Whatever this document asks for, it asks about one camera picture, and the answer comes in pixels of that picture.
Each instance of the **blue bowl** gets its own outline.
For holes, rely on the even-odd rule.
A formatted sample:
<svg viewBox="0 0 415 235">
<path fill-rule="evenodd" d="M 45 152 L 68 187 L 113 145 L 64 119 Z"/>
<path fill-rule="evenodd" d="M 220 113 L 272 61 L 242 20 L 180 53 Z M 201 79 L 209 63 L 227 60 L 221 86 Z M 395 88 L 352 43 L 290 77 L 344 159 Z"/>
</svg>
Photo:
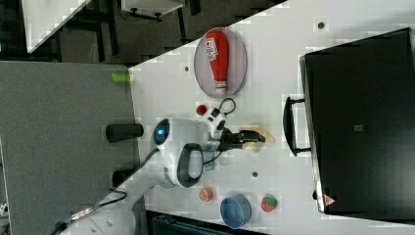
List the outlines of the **blue bowl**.
<svg viewBox="0 0 415 235">
<path fill-rule="evenodd" d="M 226 198 L 220 204 L 220 215 L 230 228 L 242 227 L 250 220 L 252 214 L 250 202 L 239 194 Z"/>
</svg>

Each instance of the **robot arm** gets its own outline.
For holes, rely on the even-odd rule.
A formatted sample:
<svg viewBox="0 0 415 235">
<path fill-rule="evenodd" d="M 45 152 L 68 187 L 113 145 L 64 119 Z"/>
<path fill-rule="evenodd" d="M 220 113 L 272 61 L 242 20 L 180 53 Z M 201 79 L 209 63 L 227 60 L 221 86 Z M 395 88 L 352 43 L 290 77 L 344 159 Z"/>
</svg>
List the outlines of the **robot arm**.
<svg viewBox="0 0 415 235">
<path fill-rule="evenodd" d="M 134 172 L 97 206 L 74 214 L 62 225 L 61 235 L 134 234 L 132 207 L 152 187 L 164 179 L 161 153 L 155 152 L 143 167 Z"/>
<path fill-rule="evenodd" d="M 132 207 L 149 189 L 165 183 L 192 187 L 203 173 L 203 152 L 243 149 L 245 143 L 265 141 L 255 131 L 234 134 L 225 128 L 229 113 L 222 113 L 221 106 L 205 112 L 202 121 L 166 118 L 159 122 L 152 135 L 156 149 L 144 165 L 98 205 L 58 224 L 53 234 L 133 234 Z"/>
</svg>

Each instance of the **small orange object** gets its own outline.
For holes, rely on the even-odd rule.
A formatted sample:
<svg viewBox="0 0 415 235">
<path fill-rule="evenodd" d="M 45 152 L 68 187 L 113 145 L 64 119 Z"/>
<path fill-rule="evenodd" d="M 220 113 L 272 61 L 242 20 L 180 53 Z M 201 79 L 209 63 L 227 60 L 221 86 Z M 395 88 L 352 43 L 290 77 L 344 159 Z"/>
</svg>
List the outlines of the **small orange object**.
<svg viewBox="0 0 415 235">
<path fill-rule="evenodd" d="M 203 188 L 199 193 L 199 197 L 201 197 L 202 201 L 207 203 L 213 198 L 213 194 L 211 193 L 211 190 L 209 188 Z"/>
</svg>

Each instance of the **small red object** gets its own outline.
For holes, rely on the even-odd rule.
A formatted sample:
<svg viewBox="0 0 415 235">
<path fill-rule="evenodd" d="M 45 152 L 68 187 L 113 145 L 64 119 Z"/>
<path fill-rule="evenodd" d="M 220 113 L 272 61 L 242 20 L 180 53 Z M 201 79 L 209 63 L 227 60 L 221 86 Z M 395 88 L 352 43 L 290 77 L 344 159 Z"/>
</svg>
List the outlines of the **small red object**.
<svg viewBox="0 0 415 235">
<path fill-rule="evenodd" d="M 262 199 L 260 207 L 265 212 L 272 212 L 277 208 L 277 200 L 273 196 L 266 196 Z"/>
<path fill-rule="evenodd" d="M 203 116 L 206 112 L 208 111 L 208 108 L 205 105 L 200 105 L 197 109 L 196 109 L 196 113 L 200 116 Z"/>
</svg>

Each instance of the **red ketchup bottle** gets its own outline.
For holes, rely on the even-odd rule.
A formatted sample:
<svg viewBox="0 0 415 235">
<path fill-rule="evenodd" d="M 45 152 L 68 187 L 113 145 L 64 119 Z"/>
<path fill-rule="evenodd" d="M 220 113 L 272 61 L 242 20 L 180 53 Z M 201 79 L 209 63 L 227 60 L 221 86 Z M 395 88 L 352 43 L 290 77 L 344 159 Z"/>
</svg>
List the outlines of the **red ketchup bottle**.
<svg viewBox="0 0 415 235">
<path fill-rule="evenodd" d="M 213 72 L 216 93 L 226 94 L 228 76 L 228 40 L 219 29 L 209 31 L 205 37 L 207 55 Z"/>
</svg>

